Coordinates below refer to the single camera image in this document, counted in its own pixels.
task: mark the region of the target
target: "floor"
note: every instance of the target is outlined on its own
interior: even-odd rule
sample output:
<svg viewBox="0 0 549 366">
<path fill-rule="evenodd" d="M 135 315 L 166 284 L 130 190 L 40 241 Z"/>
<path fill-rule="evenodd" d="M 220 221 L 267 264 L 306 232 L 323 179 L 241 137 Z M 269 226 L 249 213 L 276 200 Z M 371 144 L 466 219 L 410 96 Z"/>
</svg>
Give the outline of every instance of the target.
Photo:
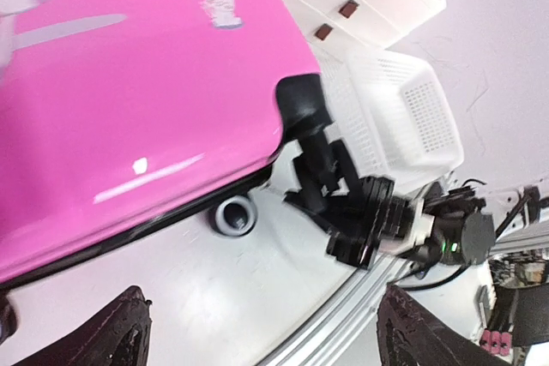
<svg viewBox="0 0 549 366">
<path fill-rule="evenodd" d="M 130 285 L 153 301 L 149 366 L 259 361 L 352 273 L 325 256 L 323 233 L 281 203 L 295 150 L 277 163 L 276 189 L 254 193 L 261 217 L 248 237 L 218 237 L 198 215 L 14 291 L 21 328 L 0 347 L 0 366 L 61 338 Z"/>
</svg>

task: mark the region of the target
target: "brown drawer handle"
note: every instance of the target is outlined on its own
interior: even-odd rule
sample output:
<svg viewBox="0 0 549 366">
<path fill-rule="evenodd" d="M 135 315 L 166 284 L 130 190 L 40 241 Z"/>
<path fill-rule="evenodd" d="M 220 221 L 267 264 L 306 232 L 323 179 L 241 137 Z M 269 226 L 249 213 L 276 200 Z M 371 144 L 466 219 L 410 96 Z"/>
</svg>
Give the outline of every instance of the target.
<svg viewBox="0 0 549 366">
<path fill-rule="evenodd" d="M 332 33 L 332 30 L 334 30 L 333 27 L 330 25 L 327 25 L 324 23 L 322 26 L 318 28 L 318 30 L 315 32 L 315 37 L 320 40 L 325 40 L 330 33 Z"/>
<path fill-rule="evenodd" d="M 354 12 L 359 8 L 359 4 L 354 0 L 347 0 L 347 2 L 341 7 L 340 15 L 346 17 L 347 19 L 353 15 Z"/>
</svg>

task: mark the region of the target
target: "pink surface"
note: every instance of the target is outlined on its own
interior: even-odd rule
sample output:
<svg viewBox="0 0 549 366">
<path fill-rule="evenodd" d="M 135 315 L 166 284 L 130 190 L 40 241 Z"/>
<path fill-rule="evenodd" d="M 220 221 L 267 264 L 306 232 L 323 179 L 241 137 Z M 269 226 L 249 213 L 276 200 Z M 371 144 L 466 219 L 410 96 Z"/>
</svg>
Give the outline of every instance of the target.
<svg viewBox="0 0 549 366">
<path fill-rule="evenodd" d="M 48 0 L 16 16 L 0 282 L 268 164 L 275 85 L 316 61 L 280 0 L 234 0 L 237 25 L 227 2 L 215 17 L 201 1 Z"/>
</svg>

